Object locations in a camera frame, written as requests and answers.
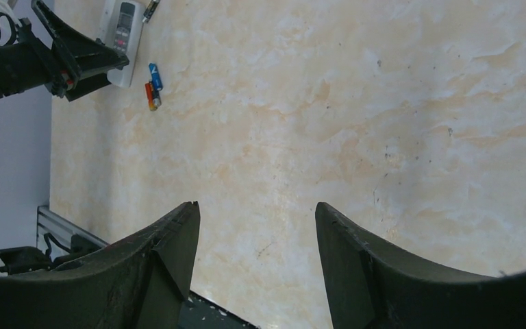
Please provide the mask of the blue battery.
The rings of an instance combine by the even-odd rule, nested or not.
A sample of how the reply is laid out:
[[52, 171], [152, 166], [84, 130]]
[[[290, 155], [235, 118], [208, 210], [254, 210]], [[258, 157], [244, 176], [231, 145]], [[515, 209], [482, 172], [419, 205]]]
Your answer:
[[157, 91], [161, 91], [163, 89], [163, 84], [157, 64], [149, 63], [149, 72], [151, 75], [151, 82], [153, 84], [154, 89]]

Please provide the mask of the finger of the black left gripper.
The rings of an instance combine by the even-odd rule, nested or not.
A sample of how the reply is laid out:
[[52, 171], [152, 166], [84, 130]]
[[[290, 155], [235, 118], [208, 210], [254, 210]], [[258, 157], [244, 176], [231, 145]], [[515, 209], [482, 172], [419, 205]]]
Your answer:
[[94, 75], [78, 81], [76, 87], [66, 92], [65, 98], [68, 101], [74, 101], [110, 84], [106, 73]]
[[109, 71], [123, 69], [129, 64], [124, 53], [78, 32], [43, 1], [33, 0], [32, 10], [52, 37], [53, 57], [76, 84], [104, 80]]

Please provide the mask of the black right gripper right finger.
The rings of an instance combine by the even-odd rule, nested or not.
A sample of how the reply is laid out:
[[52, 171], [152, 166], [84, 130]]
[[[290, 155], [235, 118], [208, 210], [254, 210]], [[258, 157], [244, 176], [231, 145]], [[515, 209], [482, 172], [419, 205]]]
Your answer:
[[493, 278], [447, 267], [316, 207], [335, 328], [526, 328], [526, 271]]

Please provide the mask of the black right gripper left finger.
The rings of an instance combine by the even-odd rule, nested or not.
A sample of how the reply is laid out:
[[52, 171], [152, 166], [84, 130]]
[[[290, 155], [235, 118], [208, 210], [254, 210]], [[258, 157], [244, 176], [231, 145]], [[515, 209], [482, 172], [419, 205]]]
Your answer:
[[55, 269], [0, 277], [0, 328], [176, 328], [200, 229], [197, 202]]

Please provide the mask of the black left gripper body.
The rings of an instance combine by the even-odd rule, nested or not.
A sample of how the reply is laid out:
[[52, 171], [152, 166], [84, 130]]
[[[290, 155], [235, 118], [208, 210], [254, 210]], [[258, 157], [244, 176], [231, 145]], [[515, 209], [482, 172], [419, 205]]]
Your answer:
[[0, 99], [45, 86], [53, 95], [73, 101], [77, 78], [59, 54], [48, 48], [27, 18], [16, 28], [18, 42], [0, 46]]

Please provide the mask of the white remote control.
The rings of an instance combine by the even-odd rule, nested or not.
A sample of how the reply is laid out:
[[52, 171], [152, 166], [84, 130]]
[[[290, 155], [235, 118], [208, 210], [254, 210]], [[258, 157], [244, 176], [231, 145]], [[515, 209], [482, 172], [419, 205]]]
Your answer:
[[137, 1], [107, 0], [101, 13], [99, 38], [129, 60], [127, 66], [107, 74], [108, 81], [120, 88], [129, 88], [132, 82], [144, 11], [145, 6]]

